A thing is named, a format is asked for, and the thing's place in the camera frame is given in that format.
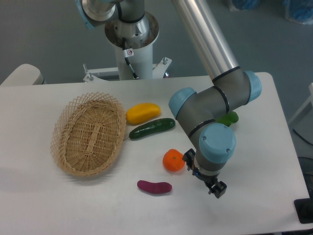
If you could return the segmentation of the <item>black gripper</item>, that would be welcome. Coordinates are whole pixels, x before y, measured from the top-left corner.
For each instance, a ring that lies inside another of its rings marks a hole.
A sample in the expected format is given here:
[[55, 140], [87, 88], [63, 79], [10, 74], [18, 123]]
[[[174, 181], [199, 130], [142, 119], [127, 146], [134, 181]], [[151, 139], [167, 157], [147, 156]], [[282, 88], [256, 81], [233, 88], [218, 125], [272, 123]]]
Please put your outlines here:
[[192, 170], [192, 174], [204, 182], [209, 188], [208, 194], [212, 194], [219, 199], [226, 192], [227, 185], [222, 181], [218, 181], [219, 172], [205, 170], [200, 165], [194, 164], [195, 154], [192, 148], [184, 153], [182, 160], [185, 162], [187, 170]]

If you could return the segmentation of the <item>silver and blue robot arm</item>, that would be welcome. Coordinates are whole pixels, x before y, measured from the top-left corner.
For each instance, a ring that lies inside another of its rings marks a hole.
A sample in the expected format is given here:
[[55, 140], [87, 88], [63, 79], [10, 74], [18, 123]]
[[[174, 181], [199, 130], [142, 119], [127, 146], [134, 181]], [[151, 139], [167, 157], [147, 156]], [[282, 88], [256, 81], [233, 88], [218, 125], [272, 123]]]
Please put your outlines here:
[[[240, 68], [206, 1], [175, 0], [173, 5], [213, 85], [200, 93], [192, 88], [177, 91], [169, 108], [193, 144], [182, 159], [209, 193], [221, 197], [226, 184], [218, 175], [234, 152], [236, 138], [217, 119], [255, 100], [262, 84], [255, 73]], [[151, 79], [156, 74], [152, 45], [159, 28], [144, 1], [78, 0], [76, 6], [86, 27], [105, 26], [120, 80]]]

